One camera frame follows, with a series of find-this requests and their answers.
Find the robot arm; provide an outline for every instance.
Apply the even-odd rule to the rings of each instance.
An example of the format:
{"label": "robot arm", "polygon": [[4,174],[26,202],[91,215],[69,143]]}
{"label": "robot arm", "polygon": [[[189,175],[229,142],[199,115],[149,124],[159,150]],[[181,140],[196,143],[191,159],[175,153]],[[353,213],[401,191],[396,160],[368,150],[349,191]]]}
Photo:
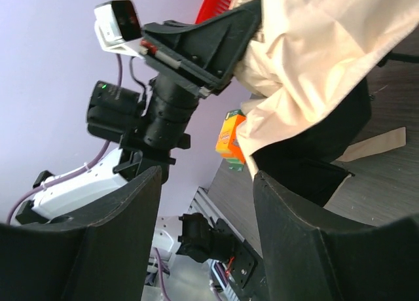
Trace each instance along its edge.
{"label": "robot arm", "polygon": [[[95,9],[95,31],[108,52],[143,58],[157,70],[152,96],[98,81],[87,111],[88,131],[119,144],[92,169],[38,192],[24,202],[21,224],[47,222],[122,187],[151,166],[162,168],[162,184],[175,164],[172,149],[188,149],[185,133],[199,101],[219,95],[261,23],[261,0],[253,0],[199,25],[166,21],[141,26],[131,1],[111,1]],[[40,175],[37,184],[56,179]],[[198,262],[227,261],[234,240],[211,227],[199,214],[160,217],[153,246],[189,255]]]}

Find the fabric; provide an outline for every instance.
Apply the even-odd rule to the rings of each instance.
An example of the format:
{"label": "fabric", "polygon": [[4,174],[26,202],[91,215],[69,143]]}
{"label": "fabric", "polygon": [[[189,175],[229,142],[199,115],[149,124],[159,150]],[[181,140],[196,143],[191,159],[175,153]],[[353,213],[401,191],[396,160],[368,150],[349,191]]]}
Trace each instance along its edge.
{"label": "fabric", "polygon": [[240,105],[243,115],[247,116],[252,109],[256,108],[262,102],[264,102],[264,99],[251,99],[243,101]]}
{"label": "fabric", "polygon": [[337,160],[339,162],[351,162],[366,156],[398,149],[405,145],[406,128],[403,127],[350,145]]}
{"label": "fabric", "polygon": [[419,0],[263,0],[234,72],[266,98],[236,131],[252,177],[254,152],[322,121],[418,21]]}

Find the purple cable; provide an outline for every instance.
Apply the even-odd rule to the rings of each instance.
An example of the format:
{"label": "purple cable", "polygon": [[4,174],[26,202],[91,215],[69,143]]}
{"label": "purple cable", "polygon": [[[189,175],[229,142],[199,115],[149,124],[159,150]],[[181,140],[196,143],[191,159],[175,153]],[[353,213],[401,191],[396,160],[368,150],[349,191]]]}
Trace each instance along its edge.
{"label": "purple cable", "polygon": [[225,271],[224,271],[223,267],[218,262],[216,262],[215,265],[214,265],[214,268],[217,270],[221,280],[223,281],[224,286],[227,287],[228,279],[225,276]]}
{"label": "purple cable", "polygon": [[221,299],[221,297],[220,297],[219,293],[217,292],[217,289],[214,287],[214,285],[211,285],[211,291],[214,294],[217,301],[223,301],[223,299]]}
{"label": "purple cable", "polygon": [[[122,60],[121,60],[120,54],[117,54],[117,60],[118,60],[118,86],[121,86],[122,84]],[[78,175],[81,175],[82,173],[85,173],[87,169],[92,169],[102,159],[108,147],[109,147],[109,141],[106,141],[105,144],[103,144],[103,147],[101,148],[101,150],[99,151],[99,154],[91,162],[89,162],[86,165],[86,167],[80,168],[79,170],[69,173],[68,175],[61,177],[59,179],[55,179],[51,182],[45,183],[45,188],[50,188],[54,185],[63,183],[64,181],[70,180],[72,178],[77,177]],[[12,209],[9,211],[7,215],[6,223],[10,224],[12,222],[14,212],[18,209],[19,205],[24,200],[34,195],[35,193],[42,191],[43,189],[44,189],[43,186],[38,186],[37,188],[30,190],[29,192],[25,193],[21,198],[19,198],[19,200],[12,206]]]}
{"label": "purple cable", "polygon": [[167,292],[166,292],[166,288],[164,286],[162,258],[160,256],[160,252],[158,252],[158,249],[156,247],[154,249],[155,249],[155,252],[156,252],[156,258],[157,258],[157,264],[158,264],[158,279],[160,280],[160,285],[161,285],[161,288],[162,288],[162,294],[163,294],[163,297],[166,301],[171,301]]}

